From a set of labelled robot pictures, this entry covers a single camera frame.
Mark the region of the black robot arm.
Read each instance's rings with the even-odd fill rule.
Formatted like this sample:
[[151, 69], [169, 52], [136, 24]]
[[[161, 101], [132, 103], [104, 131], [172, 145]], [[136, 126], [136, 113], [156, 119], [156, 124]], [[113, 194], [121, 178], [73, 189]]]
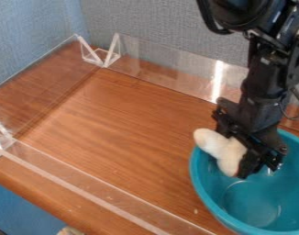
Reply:
[[212, 117], [216, 133], [236, 147], [235, 157], [217, 161], [221, 171], [247, 178], [261, 167], [276, 170], [287, 145], [276, 128], [299, 97], [299, 0], [196, 0], [208, 29], [240, 32], [249, 41], [247, 78], [236, 103], [220, 97]]

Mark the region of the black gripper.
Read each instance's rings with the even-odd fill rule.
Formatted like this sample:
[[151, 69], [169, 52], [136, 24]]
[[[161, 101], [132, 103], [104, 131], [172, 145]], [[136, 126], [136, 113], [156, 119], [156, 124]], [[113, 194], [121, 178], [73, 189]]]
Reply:
[[239, 101], [220, 97], [212, 114], [219, 134], [247, 147], [236, 173], [240, 179], [264, 166], [275, 171], [288, 152], [276, 128], [291, 98], [299, 97], [299, 35], [285, 50], [252, 39], [247, 68]]

